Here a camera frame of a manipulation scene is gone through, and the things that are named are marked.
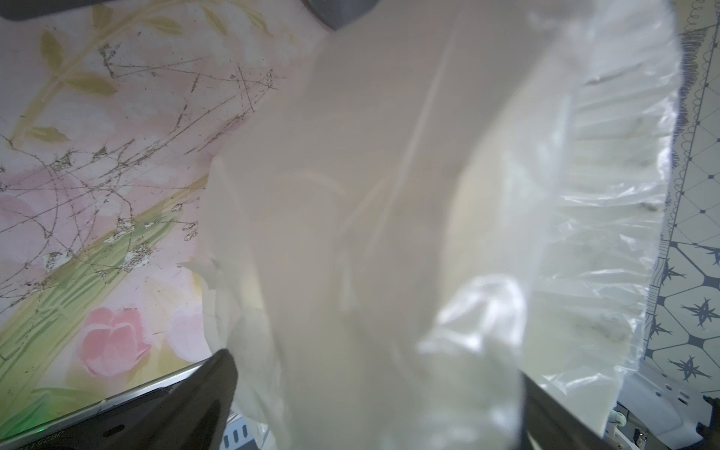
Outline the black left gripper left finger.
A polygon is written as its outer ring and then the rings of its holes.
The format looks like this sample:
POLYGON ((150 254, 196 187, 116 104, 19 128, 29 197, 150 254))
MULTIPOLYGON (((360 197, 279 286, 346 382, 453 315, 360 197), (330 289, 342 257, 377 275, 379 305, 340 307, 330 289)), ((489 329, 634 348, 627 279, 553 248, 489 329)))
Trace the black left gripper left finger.
POLYGON ((237 384, 234 358, 215 352, 108 449, 218 449, 237 384))

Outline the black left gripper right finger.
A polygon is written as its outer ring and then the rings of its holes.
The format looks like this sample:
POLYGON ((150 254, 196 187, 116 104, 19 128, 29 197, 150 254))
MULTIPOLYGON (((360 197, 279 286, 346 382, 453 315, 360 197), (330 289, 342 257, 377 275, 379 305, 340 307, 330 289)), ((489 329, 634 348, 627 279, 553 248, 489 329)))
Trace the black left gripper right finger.
POLYGON ((540 449, 612 449, 528 375, 523 375, 523 381, 525 403, 519 435, 521 450, 534 449, 534 444, 540 449))

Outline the bin with clear plastic liner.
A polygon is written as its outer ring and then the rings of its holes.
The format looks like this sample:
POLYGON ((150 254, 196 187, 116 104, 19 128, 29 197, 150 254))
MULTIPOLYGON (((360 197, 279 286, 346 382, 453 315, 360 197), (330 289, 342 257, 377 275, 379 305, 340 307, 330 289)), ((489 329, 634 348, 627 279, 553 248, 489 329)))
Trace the bin with clear plastic liner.
POLYGON ((212 160, 193 269, 262 449, 592 435, 641 354, 682 52, 666 1, 382 1, 212 160))

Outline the round grey monitor stand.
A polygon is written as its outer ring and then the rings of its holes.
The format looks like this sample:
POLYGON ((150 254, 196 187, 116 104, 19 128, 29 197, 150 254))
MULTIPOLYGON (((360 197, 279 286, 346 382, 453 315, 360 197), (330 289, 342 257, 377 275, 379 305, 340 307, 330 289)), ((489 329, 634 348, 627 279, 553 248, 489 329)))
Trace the round grey monitor stand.
POLYGON ((302 3, 322 24, 338 30, 371 11, 379 0, 303 0, 302 3))

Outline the floral pink table mat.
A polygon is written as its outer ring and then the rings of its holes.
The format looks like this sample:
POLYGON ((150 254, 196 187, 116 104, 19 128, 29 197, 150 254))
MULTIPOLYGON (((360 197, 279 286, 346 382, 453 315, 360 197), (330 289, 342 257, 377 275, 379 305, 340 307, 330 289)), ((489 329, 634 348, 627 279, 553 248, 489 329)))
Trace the floral pink table mat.
POLYGON ((1 22, 1 436, 209 356, 210 161, 327 35, 300 1, 1 22))

